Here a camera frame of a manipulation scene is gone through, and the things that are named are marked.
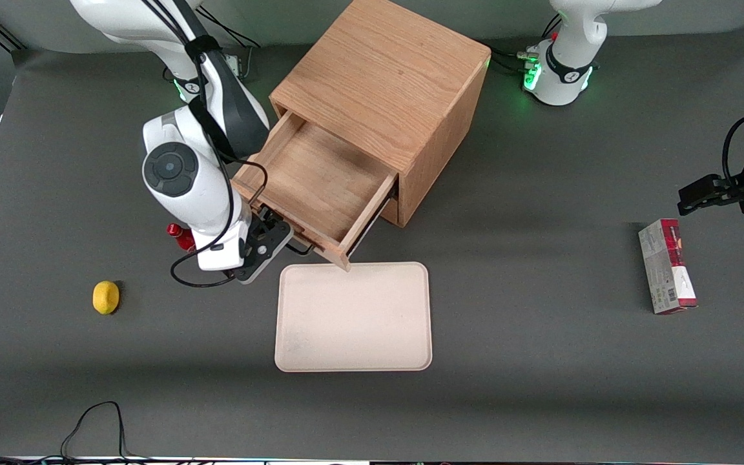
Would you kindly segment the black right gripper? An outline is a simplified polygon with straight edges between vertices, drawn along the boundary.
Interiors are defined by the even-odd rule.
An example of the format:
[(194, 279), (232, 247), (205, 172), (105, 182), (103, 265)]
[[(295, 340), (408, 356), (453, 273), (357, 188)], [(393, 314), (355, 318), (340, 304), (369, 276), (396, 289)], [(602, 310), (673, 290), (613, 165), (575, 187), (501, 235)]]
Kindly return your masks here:
[(292, 236), (292, 227), (274, 210), (260, 209), (252, 214), (245, 239), (239, 241), (240, 256), (244, 259), (239, 270), (265, 268)]

